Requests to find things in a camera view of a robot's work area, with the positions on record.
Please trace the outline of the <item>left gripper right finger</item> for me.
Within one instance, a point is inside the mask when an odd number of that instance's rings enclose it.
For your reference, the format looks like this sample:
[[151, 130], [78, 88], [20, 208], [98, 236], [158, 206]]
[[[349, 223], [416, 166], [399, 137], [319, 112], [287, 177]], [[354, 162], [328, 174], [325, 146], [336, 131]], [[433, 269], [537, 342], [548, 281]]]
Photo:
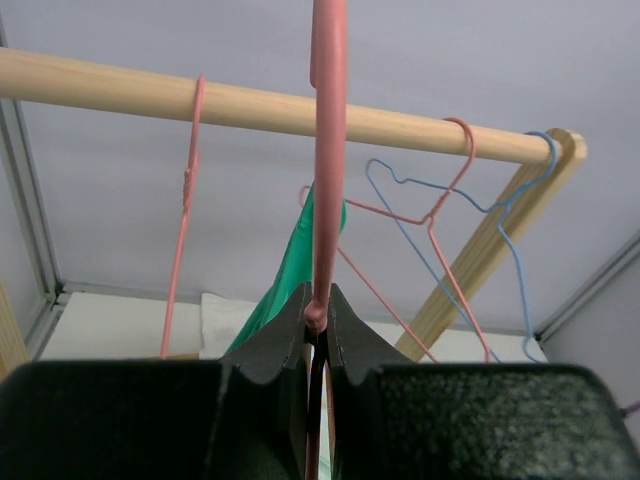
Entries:
[[327, 341], [331, 368], [351, 385], [361, 384], [380, 367], [414, 364], [357, 316], [336, 283], [331, 285]]

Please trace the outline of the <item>pink wire hanger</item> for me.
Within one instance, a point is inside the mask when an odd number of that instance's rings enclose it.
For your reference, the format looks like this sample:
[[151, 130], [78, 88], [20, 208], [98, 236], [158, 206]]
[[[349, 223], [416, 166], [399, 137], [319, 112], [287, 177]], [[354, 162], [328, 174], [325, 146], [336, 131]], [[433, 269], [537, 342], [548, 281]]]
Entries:
[[310, 82], [316, 90], [314, 283], [306, 307], [305, 339], [314, 348], [307, 422], [306, 476], [317, 476], [323, 374], [334, 406], [334, 453], [340, 479], [400, 479], [401, 465], [391, 455], [388, 414], [381, 383], [417, 369], [417, 364], [387, 365], [370, 371], [359, 385], [332, 369], [327, 341], [328, 310], [338, 246], [344, 186], [347, 96], [347, 8], [343, 1], [313, 4]]
[[429, 176], [407, 161], [358, 161], [347, 171], [348, 220], [340, 250], [364, 284], [355, 291], [368, 318], [395, 321], [410, 345], [428, 354], [431, 345], [412, 321], [432, 293], [441, 293], [445, 306], [470, 328], [481, 359], [490, 361], [486, 335], [453, 271], [452, 258], [477, 223], [464, 217], [469, 207], [450, 185], [465, 168], [457, 160]]
[[176, 242], [174, 260], [169, 283], [166, 311], [163, 325], [162, 341], [160, 348], [160, 358], [166, 359], [169, 353], [170, 336], [174, 315], [174, 306], [177, 295], [177, 287], [180, 278], [180, 271], [183, 261], [184, 247], [187, 232], [190, 224], [191, 209], [194, 200], [194, 190], [197, 183], [200, 165], [200, 152], [198, 148], [198, 138], [200, 132], [200, 122], [202, 117], [203, 100], [206, 89], [206, 77], [200, 75], [196, 81], [196, 89], [193, 102], [193, 115], [191, 122], [191, 135], [189, 142], [189, 152], [187, 166], [184, 170], [182, 186], [182, 216], [180, 228]]

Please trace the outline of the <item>white tank top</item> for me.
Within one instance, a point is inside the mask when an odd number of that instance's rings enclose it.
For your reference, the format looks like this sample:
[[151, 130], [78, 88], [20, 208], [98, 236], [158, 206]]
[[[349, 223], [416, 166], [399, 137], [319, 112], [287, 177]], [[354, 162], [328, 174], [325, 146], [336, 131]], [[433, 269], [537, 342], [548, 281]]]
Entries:
[[200, 358], [215, 359], [223, 356], [256, 306], [255, 302], [203, 293], [200, 305], [203, 348], [200, 350]]

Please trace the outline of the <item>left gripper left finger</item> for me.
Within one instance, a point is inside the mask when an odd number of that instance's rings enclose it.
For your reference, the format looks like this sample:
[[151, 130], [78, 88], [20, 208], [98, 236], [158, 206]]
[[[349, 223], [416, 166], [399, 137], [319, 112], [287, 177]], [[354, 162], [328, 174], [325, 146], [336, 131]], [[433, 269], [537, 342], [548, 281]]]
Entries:
[[267, 325], [219, 361], [257, 385], [277, 380], [287, 366], [296, 365], [305, 339], [310, 289], [309, 282], [300, 284]]

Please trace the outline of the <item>blue wire hanger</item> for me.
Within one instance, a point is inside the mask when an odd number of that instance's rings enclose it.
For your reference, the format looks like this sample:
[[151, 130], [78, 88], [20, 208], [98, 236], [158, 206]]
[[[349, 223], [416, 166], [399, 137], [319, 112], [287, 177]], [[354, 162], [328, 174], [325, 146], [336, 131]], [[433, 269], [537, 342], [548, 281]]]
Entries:
[[[484, 350], [484, 360], [487, 362], [500, 360], [482, 332], [471, 309], [470, 300], [497, 268], [503, 256], [510, 254], [515, 265], [525, 326], [521, 349], [528, 360], [535, 363], [540, 361], [529, 351], [529, 343], [534, 339], [534, 331], [522, 261], [514, 239], [524, 231], [536, 214], [542, 211], [552, 194], [559, 189], [560, 181], [563, 179], [562, 169], [569, 166], [571, 160], [562, 158], [562, 148], [548, 133], [531, 131], [529, 134], [547, 143], [549, 148], [547, 159], [541, 165], [520, 167], [496, 201], [486, 207], [458, 187], [458, 183], [471, 168], [471, 160], [465, 162], [449, 185], [430, 183], [411, 177], [402, 178], [396, 174], [390, 164], [383, 160], [373, 158], [366, 163], [366, 178], [384, 206], [382, 209], [374, 207], [371, 211], [394, 220], [427, 271], [437, 281], [434, 291], [419, 309], [412, 323], [405, 328], [405, 336], [413, 339], [422, 350], [419, 357], [425, 356], [427, 346], [434, 343], [444, 330], [460, 317], [476, 333]], [[389, 201], [376, 184], [371, 173], [375, 165], [384, 167], [391, 174], [394, 182], [399, 185], [415, 184], [440, 190], [442, 194], [425, 217], [418, 219], [401, 216], [393, 212]], [[450, 263], [437, 243], [435, 220], [452, 195], [464, 198], [482, 213], [484, 218], [455, 261]]]

